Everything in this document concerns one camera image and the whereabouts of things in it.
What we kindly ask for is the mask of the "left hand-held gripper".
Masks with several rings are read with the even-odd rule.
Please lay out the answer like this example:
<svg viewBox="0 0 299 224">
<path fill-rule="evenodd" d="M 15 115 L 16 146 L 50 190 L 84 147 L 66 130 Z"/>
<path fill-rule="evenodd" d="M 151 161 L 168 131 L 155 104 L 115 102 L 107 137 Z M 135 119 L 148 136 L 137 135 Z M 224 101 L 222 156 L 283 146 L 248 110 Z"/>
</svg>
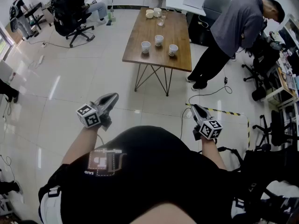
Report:
<svg viewBox="0 0 299 224">
<path fill-rule="evenodd" d="M 102 95 L 95 102 L 84 104 L 78 108 L 76 114 L 86 128 L 99 126 L 106 131 L 112 124 L 110 111 L 114 108 L 118 99 L 118 93 Z"/>
</svg>

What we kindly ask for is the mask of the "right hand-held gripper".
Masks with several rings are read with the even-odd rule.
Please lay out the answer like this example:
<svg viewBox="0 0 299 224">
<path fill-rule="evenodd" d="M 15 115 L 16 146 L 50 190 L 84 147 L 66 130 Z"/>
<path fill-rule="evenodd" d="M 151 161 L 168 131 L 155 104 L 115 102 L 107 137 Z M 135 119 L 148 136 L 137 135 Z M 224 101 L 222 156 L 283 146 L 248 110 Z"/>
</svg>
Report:
<svg viewBox="0 0 299 224">
<path fill-rule="evenodd" d="M 200 140 L 202 136 L 208 140 L 219 137 L 222 125 L 217 120 L 209 120 L 212 116 L 206 108 L 192 104 L 191 112 L 194 121 L 197 123 L 197 126 L 193 130 L 195 140 Z"/>
</svg>

